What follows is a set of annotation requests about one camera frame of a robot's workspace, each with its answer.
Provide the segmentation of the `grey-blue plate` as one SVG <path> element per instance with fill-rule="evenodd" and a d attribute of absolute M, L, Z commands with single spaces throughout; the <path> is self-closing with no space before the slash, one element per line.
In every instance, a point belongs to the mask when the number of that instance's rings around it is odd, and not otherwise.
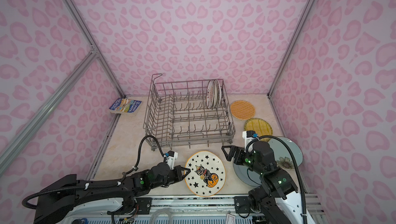
<path fill-rule="evenodd" d="M 233 164 L 233 168 L 237 177 L 245 184 L 252 187 L 259 187 L 261 185 L 260 175 L 258 173 L 249 170 L 244 165 Z"/>

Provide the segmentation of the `cat and stars plate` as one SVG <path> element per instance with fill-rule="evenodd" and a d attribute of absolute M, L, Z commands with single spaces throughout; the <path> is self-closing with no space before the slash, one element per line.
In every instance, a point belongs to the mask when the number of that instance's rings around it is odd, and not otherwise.
<path fill-rule="evenodd" d="M 226 170 L 221 159 L 212 152 L 200 151 L 186 162 L 190 173 L 185 178 L 189 190 L 199 197 L 218 194 L 226 183 Z"/>

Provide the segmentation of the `cream floral plate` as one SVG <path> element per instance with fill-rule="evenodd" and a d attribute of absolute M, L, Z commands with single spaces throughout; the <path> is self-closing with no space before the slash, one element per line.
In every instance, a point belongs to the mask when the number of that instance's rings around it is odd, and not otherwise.
<path fill-rule="evenodd" d="M 214 108 L 218 108 L 220 106 L 221 102 L 221 87 L 220 87 L 220 82 L 219 80 L 215 79 L 214 80 L 214 86 L 215 86 L 215 98 L 214 98 Z"/>

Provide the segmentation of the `white plate orange sunburst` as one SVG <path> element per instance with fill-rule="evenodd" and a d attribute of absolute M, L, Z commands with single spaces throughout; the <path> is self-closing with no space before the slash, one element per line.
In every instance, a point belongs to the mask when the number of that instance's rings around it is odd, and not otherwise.
<path fill-rule="evenodd" d="M 214 98 L 214 82 L 213 80 L 209 80 L 206 89 L 206 105 L 208 109 L 212 109 L 213 98 Z"/>

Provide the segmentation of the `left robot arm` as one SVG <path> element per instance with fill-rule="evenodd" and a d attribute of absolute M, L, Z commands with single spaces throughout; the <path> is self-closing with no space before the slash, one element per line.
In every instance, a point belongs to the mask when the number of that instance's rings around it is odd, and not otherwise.
<path fill-rule="evenodd" d="M 151 169 L 134 173 L 124 179 L 87 181 L 69 174 L 23 200 L 34 209 L 35 224 L 56 224 L 79 205 L 104 199 L 120 198 L 121 207 L 109 214 L 129 214 L 136 206 L 135 198 L 147 195 L 152 189 L 183 181 L 191 170 L 161 162 Z"/>

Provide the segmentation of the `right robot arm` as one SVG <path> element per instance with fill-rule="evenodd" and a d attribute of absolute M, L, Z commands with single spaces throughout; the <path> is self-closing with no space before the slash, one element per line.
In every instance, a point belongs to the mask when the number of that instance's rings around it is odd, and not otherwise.
<path fill-rule="evenodd" d="M 280 168 L 269 143 L 251 141 L 246 148 L 222 146 L 228 161 L 244 165 L 259 175 L 260 186 L 249 191 L 249 208 L 271 224 L 314 224 L 306 207 L 305 192 Z"/>

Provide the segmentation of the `green bamboo woven tray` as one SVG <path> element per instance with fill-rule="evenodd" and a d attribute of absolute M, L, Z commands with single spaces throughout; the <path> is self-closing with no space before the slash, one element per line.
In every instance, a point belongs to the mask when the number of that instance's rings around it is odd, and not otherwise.
<path fill-rule="evenodd" d="M 270 124 L 261 118 L 248 119 L 244 124 L 245 131 L 255 131 L 258 136 L 273 135 Z"/>

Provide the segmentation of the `orange woven round tray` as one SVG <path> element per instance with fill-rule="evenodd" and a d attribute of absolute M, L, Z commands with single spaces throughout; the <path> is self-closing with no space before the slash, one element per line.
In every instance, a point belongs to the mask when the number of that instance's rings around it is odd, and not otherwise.
<path fill-rule="evenodd" d="M 230 105 L 231 114 L 240 120 L 248 120 L 255 116 L 255 107 L 248 101 L 237 100 Z"/>

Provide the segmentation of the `pale green plate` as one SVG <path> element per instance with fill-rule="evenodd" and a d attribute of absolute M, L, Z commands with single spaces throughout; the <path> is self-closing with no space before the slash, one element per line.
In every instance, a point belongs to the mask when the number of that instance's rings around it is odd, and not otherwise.
<path fill-rule="evenodd" d="M 303 154 L 299 146 L 295 142 L 293 142 L 292 140 L 286 137 L 278 137 L 278 138 L 288 145 L 289 149 L 292 151 L 295 157 L 297 166 L 300 166 L 303 162 Z M 271 149 L 274 151 L 274 157 L 279 167 L 283 169 L 295 168 L 288 149 L 280 141 L 276 139 L 270 139 L 268 143 Z"/>

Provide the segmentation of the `colourful book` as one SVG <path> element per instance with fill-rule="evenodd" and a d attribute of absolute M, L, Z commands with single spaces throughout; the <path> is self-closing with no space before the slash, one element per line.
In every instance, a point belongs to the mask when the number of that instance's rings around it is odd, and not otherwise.
<path fill-rule="evenodd" d="M 142 101 L 128 98 L 118 98 L 110 107 L 111 113 L 115 114 L 132 114 L 138 111 Z"/>

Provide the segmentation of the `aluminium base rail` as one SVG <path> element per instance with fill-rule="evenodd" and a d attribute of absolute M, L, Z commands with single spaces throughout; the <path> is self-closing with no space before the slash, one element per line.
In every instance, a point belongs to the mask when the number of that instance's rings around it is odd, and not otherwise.
<path fill-rule="evenodd" d="M 136 198 L 137 214 L 111 216 L 121 207 L 120 198 L 79 205 L 61 221 L 63 224 L 270 224 L 263 214 L 249 208 L 246 194 L 148 195 Z"/>

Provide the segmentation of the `grey metal frame post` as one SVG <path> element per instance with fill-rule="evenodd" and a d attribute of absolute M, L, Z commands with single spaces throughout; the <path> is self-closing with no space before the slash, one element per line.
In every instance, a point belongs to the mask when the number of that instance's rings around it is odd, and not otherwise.
<path fill-rule="evenodd" d="M 120 97 L 126 97 L 124 90 L 122 89 L 120 83 L 115 77 L 115 74 L 111 70 L 109 63 L 106 61 L 104 55 L 102 54 L 98 43 L 95 41 L 86 21 L 84 20 L 82 14 L 78 10 L 74 0 L 62 0 L 69 13 L 71 14 L 73 20 L 75 21 L 77 27 L 81 31 L 84 39 L 87 41 L 88 45 L 91 48 L 91 51 L 96 54 L 96 58 L 104 69 L 105 73 L 109 77 L 110 82 L 113 84 L 117 93 Z"/>

